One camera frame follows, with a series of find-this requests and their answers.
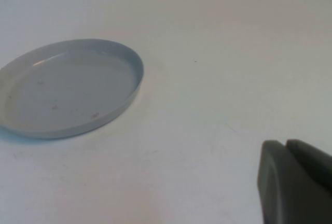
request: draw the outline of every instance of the white surface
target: white surface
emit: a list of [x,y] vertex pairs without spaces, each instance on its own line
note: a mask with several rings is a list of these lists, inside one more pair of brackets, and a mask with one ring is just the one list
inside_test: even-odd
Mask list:
[[1,66],[103,38],[137,51],[146,73],[96,131],[0,132],[0,222],[261,223],[265,139],[332,153],[331,16],[332,0],[1,0]]

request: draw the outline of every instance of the plate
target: plate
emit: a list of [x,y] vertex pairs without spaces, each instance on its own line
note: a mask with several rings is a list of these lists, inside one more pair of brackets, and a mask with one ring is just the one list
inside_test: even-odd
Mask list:
[[134,100],[143,62],[108,40],[80,39],[26,53],[0,70],[0,125],[34,138],[96,129]]

